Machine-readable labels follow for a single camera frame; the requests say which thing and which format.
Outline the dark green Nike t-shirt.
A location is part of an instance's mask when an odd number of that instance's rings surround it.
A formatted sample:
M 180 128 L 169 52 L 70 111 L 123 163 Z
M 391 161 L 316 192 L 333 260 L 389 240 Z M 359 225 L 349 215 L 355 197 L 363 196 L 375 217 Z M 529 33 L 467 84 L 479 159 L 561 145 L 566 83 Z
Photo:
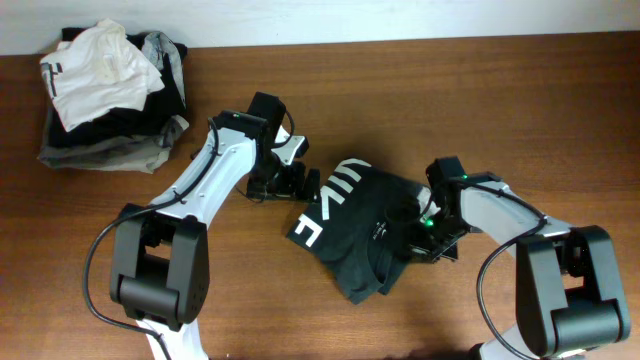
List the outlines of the dark green Nike t-shirt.
M 333 275 L 358 305 L 386 295 L 410 262 L 404 233 L 420 213 L 438 211 L 428 186 L 348 158 L 341 161 L 287 233 Z

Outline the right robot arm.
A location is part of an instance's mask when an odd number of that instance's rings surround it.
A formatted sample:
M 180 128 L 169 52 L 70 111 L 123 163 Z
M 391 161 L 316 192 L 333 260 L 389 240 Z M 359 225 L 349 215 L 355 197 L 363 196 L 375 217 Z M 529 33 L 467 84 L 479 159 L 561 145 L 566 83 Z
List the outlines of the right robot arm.
M 497 246 L 481 265 L 476 299 L 493 338 L 472 359 L 574 359 L 629 338 L 632 321 L 613 240 L 597 225 L 574 226 L 521 197 L 495 174 L 430 165 L 425 207 L 406 225 L 404 249 L 421 263 L 455 259 L 466 235 Z M 501 332 L 484 299 L 489 267 L 502 254 L 516 262 L 515 324 Z

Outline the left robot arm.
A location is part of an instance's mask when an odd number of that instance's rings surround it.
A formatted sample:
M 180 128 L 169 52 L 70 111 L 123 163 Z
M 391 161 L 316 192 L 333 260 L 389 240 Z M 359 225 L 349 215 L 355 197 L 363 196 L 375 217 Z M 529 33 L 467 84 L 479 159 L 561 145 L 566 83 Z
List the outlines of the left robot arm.
M 301 163 L 309 142 L 279 115 L 223 111 L 178 179 L 146 206 L 126 205 L 114 231 L 109 295 L 156 359 L 204 359 L 197 317 L 210 284 L 208 230 L 236 184 L 253 200 L 318 199 Z

